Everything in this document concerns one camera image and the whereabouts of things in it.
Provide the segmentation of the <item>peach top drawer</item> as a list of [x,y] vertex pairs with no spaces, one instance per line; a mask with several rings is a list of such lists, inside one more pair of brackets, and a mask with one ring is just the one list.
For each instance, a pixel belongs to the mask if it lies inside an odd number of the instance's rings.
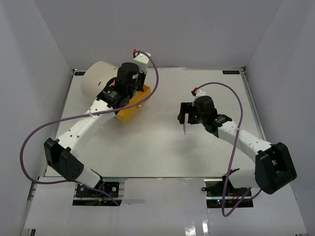
[[115,85],[115,81],[116,81],[115,78],[110,79],[110,80],[108,81],[108,86],[113,87],[113,86]]

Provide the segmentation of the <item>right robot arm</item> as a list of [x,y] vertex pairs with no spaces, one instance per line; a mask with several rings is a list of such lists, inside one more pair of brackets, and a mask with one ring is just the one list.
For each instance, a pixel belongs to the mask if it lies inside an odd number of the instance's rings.
[[271,195],[297,178],[287,146],[272,144],[245,130],[228,116],[218,114],[211,97],[204,95],[193,102],[182,102],[178,115],[180,124],[202,124],[205,130],[230,144],[254,163],[254,170],[233,170],[222,184],[223,192],[234,196],[240,188],[260,188]]

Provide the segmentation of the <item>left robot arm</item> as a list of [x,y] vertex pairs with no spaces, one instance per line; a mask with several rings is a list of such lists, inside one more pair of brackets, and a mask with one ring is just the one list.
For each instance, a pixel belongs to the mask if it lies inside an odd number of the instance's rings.
[[103,193],[102,177],[85,166],[78,156],[106,122],[116,116],[121,108],[130,105],[138,92],[144,92],[148,63],[134,60],[114,67],[104,61],[91,66],[85,73],[85,85],[95,85],[95,99],[85,116],[65,133],[44,143],[48,166],[68,182],[87,186],[93,196]]

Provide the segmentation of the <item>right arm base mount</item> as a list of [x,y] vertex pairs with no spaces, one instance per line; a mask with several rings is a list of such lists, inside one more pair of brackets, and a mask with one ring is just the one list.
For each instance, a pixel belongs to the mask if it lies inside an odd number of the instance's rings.
[[[222,194],[226,175],[221,178],[210,178],[204,180],[204,186],[201,191],[206,195],[207,208],[221,208],[222,206]],[[228,181],[226,196],[224,201],[225,208],[232,209],[241,197],[246,193],[247,188],[234,188],[230,181]],[[253,207],[253,200],[251,199],[252,192],[250,191],[242,202],[238,205],[238,208]]]

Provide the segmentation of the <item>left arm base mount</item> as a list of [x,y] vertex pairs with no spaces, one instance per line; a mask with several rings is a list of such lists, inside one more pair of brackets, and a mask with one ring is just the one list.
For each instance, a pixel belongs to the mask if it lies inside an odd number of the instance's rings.
[[72,205],[84,207],[118,207],[121,205],[123,190],[121,190],[120,182],[102,180],[95,188],[99,191],[76,184]]

